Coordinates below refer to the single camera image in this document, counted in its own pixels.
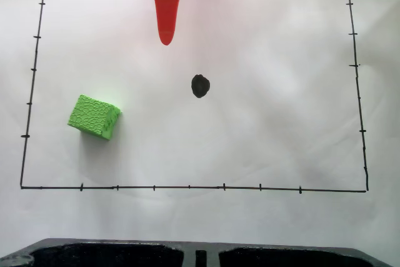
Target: white paper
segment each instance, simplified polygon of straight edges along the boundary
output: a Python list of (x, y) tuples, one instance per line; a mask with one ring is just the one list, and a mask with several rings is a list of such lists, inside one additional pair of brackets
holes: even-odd
[[(1, 0), (0, 255), (42, 238), (357, 248), (396, 265), (398, 0), (352, 0), (370, 191), (19, 189), (41, 0)], [(364, 190), (348, 0), (45, 0), (24, 186)], [(196, 74), (211, 89), (191, 91)], [(113, 139), (66, 125), (80, 94)]]

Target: green cube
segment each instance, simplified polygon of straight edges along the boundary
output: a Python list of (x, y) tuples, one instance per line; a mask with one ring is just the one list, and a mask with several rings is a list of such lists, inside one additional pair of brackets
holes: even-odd
[(69, 117), (68, 125), (110, 140), (119, 114), (121, 110), (112, 104), (80, 95)]

